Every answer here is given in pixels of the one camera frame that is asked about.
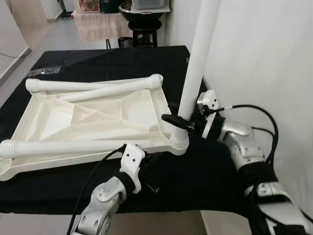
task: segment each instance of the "table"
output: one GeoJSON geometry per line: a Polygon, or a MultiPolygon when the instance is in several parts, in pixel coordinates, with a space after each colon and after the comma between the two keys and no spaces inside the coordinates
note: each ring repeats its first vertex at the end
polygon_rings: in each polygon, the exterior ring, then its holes
{"type": "Polygon", "coordinates": [[[133,32],[128,28],[128,22],[120,13],[72,13],[78,33],[83,41],[100,41],[132,37],[133,32]]]}
{"type": "MultiPolygon", "coordinates": [[[[168,102],[179,103],[189,52],[186,47],[129,47],[111,50],[47,51],[32,69],[62,66],[58,74],[37,75],[42,80],[98,82],[164,76],[168,102]]],[[[0,141],[10,138],[30,99],[24,81],[0,109],[0,141]]],[[[0,212],[71,214],[81,186],[95,163],[20,173],[0,182],[0,212]]],[[[82,209],[91,191],[119,169],[120,160],[108,160],[95,174],[83,197],[82,209]]],[[[228,149],[215,140],[190,137],[183,156],[163,153],[148,175],[157,194],[146,185],[130,195],[118,212],[167,212],[217,210],[246,216],[243,187],[228,149]]]]}

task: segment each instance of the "chair seat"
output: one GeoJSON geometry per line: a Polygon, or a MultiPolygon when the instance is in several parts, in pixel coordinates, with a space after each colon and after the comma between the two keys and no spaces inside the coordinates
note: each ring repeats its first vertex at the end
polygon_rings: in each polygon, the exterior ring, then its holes
{"type": "Polygon", "coordinates": [[[161,21],[133,21],[128,23],[128,28],[132,31],[155,31],[162,27],[161,21]]]}

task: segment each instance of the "silver metal joint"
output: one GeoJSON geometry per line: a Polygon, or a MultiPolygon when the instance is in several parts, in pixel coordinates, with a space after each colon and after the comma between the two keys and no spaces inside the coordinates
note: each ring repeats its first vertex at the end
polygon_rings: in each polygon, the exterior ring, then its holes
{"type": "Polygon", "coordinates": [[[126,189],[115,176],[98,185],[71,235],[107,235],[111,218],[126,199],[126,189]]]}
{"type": "Polygon", "coordinates": [[[225,120],[219,140],[227,145],[237,170],[246,164],[265,161],[262,147],[249,126],[225,120]]]}
{"type": "MultiPolygon", "coordinates": [[[[247,196],[252,191],[253,186],[248,187],[245,190],[247,196]]],[[[283,222],[286,225],[300,225],[303,226],[305,231],[309,232],[309,226],[304,218],[301,210],[296,206],[295,201],[285,191],[283,186],[279,182],[264,182],[258,185],[257,195],[259,197],[282,195],[287,198],[286,201],[261,203],[259,204],[260,210],[266,215],[283,222]]],[[[275,235],[274,227],[275,223],[266,219],[268,228],[271,235],[275,235]]]]}

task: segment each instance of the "robotic arm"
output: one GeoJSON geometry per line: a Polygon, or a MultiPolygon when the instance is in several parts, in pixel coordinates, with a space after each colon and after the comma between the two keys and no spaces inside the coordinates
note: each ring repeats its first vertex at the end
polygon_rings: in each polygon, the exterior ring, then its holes
{"type": "Polygon", "coordinates": [[[254,235],[304,235],[309,226],[291,196],[278,182],[273,167],[266,162],[261,145],[250,126],[233,122],[213,113],[218,102],[213,90],[202,93],[197,101],[199,112],[190,121],[175,115],[162,119],[202,138],[224,143],[238,171],[254,235]]]}
{"type": "MultiPolygon", "coordinates": [[[[290,195],[278,182],[273,168],[266,162],[253,130],[225,119],[218,110],[214,91],[202,93],[197,101],[199,111],[190,121],[175,114],[162,119],[202,138],[216,138],[224,143],[238,171],[248,205],[248,219],[253,235],[306,235],[309,226],[290,195]]],[[[110,221],[127,194],[138,193],[140,163],[146,156],[140,147],[128,144],[121,169],[107,182],[97,186],[89,205],[82,212],[71,235],[107,235],[110,221]]]]}

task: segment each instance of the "ribbed pipe end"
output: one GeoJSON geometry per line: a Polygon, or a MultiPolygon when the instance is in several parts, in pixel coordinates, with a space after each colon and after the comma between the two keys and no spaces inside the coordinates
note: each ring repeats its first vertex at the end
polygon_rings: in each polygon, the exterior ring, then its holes
{"type": "Polygon", "coordinates": [[[149,89],[159,88],[163,82],[163,76],[160,74],[152,74],[148,79],[149,89]]]}
{"type": "Polygon", "coordinates": [[[40,92],[37,86],[37,82],[38,82],[38,79],[35,79],[35,78],[27,79],[25,82],[26,89],[29,92],[40,92]]]}
{"type": "Polygon", "coordinates": [[[16,141],[4,140],[0,143],[0,157],[1,158],[14,158],[14,149],[16,141]]]}

